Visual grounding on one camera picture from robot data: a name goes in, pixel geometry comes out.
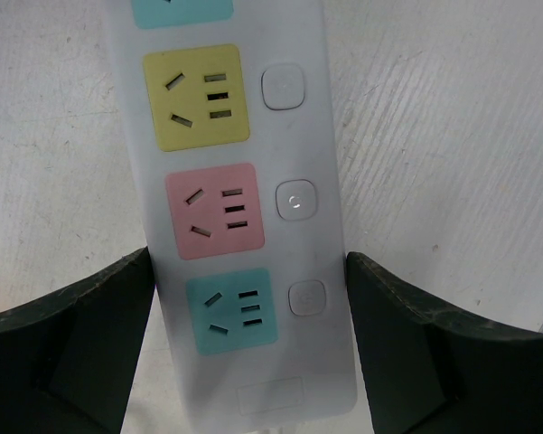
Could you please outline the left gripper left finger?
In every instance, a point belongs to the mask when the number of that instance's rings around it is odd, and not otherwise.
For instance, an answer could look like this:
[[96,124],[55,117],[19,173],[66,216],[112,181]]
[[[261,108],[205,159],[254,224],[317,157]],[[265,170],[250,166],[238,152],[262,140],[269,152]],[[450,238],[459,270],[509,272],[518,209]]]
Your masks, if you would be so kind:
[[142,248],[0,313],[0,433],[118,433],[154,296]]

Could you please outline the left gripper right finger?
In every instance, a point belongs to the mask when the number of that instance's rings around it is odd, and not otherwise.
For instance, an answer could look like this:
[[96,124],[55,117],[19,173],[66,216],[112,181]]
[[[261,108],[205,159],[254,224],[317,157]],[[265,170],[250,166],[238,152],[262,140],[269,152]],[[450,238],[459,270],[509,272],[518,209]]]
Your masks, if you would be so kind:
[[478,316],[359,252],[346,259],[378,433],[543,433],[543,334]]

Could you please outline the white multicolour power strip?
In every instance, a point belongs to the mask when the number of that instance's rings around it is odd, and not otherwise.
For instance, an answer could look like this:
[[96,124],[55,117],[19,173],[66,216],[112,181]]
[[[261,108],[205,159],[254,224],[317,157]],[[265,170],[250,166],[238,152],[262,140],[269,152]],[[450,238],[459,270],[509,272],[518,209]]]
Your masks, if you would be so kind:
[[319,1],[106,1],[179,396],[196,433],[357,400]]

